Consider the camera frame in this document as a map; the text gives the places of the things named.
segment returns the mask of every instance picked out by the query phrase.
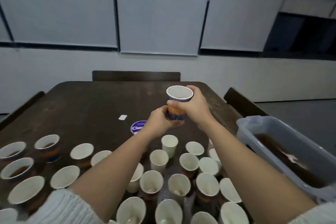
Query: round purple label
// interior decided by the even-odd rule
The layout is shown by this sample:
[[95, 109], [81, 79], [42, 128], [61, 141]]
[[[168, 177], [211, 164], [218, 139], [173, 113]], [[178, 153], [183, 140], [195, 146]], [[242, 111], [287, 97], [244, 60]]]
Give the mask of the round purple label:
[[131, 132], [135, 135], [138, 133], [146, 124], [146, 120], [140, 120], [132, 124]]

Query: wet table surface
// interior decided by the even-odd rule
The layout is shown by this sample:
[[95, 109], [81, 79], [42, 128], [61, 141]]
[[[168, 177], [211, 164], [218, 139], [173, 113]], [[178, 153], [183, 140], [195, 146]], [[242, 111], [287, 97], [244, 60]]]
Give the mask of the wet table surface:
[[[26, 142], [26, 156], [34, 158], [38, 175], [46, 179], [48, 192], [52, 192], [49, 185], [52, 175], [62, 167], [75, 164], [70, 158], [70, 151], [76, 145], [93, 144], [93, 154], [102, 150], [114, 151], [132, 136], [130, 128], [134, 122], [146, 120], [151, 111], [166, 104], [166, 89], [172, 85], [199, 87], [216, 120], [236, 134], [236, 121], [241, 116], [202, 82], [63, 82], [0, 132], [0, 148], [13, 142]], [[118, 120], [122, 114], [127, 118]], [[50, 134], [60, 136], [62, 157], [54, 163], [44, 164], [38, 158], [34, 143]], [[167, 165], [165, 182], [157, 202], [169, 198], [168, 179], [170, 175], [181, 172], [179, 157], [186, 152], [186, 143], [199, 142], [206, 151], [209, 141], [188, 117], [182, 127], [173, 128], [166, 134], [176, 136], [179, 143], [174, 158]], [[151, 141], [148, 155], [141, 161], [144, 172], [150, 170], [149, 153], [161, 147], [161, 138]], [[10, 207], [7, 197], [12, 188], [13, 185], [0, 180], [1, 208]], [[123, 200], [129, 196], [125, 193]], [[184, 223], [190, 221], [194, 198], [195, 194], [192, 194], [185, 201]], [[25, 213], [20, 213], [19, 219], [26, 217]]]

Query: wooden chair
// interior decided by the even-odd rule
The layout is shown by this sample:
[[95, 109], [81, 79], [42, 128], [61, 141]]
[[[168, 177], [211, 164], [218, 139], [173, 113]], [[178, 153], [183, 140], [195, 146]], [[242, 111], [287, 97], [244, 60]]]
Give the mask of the wooden chair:
[[269, 116], [263, 109], [258, 107], [255, 103], [240, 94], [234, 88], [229, 88], [224, 96], [224, 100], [237, 110], [244, 118], [246, 116]]
[[179, 82], [180, 72], [92, 71], [96, 82]]
[[3, 130], [9, 124], [11, 124], [17, 117], [23, 114], [24, 111], [26, 111], [29, 107], [31, 107], [34, 103], [37, 102], [37, 100], [42, 98], [44, 95], [45, 93], [43, 91], [36, 93], [30, 99], [28, 99], [26, 103], [24, 103], [22, 106], [17, 108], [14, 112], [8, 115], [5, 119], [3, 119], [0, 122], [0, 131]]

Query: person's left hand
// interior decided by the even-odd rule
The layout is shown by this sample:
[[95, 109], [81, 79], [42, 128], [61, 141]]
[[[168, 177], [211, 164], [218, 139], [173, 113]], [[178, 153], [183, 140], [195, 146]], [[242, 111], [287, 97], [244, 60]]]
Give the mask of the person's left hand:
[[179, 127], [184, 124], [183, 120], [170, 120], [167, 116], [168, 106], [162, 106], [151, 112], [145, 126], [141, 131], [146, 131], [155, 138], [163, 135], [169, 128]]

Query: forearm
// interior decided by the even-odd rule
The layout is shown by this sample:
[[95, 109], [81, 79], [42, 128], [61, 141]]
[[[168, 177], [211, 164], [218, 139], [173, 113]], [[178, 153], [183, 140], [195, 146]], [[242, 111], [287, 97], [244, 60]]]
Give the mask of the forearm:
[[202, 128], [256, 223], [288, 223], [315, 206], [289, 179], [244, 146], [215, 119], [208, 119]]
[[150, 132], [141, 130], [71, 186], [104, 222], [108, 222], [122, 199], [152, 137]]

